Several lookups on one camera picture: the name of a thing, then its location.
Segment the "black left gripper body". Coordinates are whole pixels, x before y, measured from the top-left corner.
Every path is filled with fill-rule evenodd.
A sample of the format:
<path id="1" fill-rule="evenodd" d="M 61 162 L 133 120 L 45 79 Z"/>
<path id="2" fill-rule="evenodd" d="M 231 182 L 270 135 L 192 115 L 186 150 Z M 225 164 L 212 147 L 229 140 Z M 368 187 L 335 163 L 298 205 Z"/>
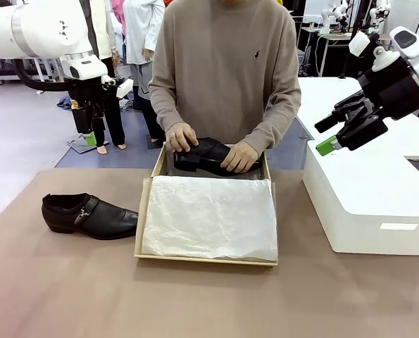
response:
<path id="1" fill-rule="evenodd" d="M 68 91 L 68 95 L 73 111 L 84 108 L 85 104 L 94 105 L 101 111 L 105 111 L 104 103 L 107 98 L 107 91 L 101 85 L 77 85 Z"/>

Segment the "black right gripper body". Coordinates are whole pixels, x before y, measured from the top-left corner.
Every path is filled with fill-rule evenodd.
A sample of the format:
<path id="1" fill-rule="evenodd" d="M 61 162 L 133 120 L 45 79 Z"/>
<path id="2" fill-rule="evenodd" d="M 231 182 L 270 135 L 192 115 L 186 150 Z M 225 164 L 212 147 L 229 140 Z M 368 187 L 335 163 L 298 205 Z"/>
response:
<path id="1" fill-rule="evenodd" d="M 372 113 L 381 119 L 399 120 L 419 110 L 419 80 L 403 58 L 377 72 L 363 73 L 358 82 Z"/>

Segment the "person right hand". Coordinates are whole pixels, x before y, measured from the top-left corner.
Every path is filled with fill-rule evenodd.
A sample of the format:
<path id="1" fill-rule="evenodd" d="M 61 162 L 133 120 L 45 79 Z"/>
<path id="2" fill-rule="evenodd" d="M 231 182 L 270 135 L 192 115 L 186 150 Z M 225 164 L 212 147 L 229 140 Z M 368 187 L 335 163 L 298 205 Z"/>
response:
<path id="1" fill-rule="evenodd" d="M 174 152 L 188 152 L 199 144 L 194 129 L 187 123 L 175 123 L 165 133 L 166 146 Z"/>

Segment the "person left hand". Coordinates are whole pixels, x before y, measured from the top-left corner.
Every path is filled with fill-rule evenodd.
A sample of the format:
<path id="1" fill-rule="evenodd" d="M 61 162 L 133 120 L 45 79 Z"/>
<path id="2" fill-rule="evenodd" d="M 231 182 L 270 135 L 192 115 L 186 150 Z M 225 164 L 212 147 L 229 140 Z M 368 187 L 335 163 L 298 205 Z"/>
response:
<path id="1" fill-rule="evenodd" d="M 221 168 L 228 172 L 246 173 L 259 159 L 256 150 L 244 141 L 238 142 L 230 147 L 228 155 L 221 163 Z"/>

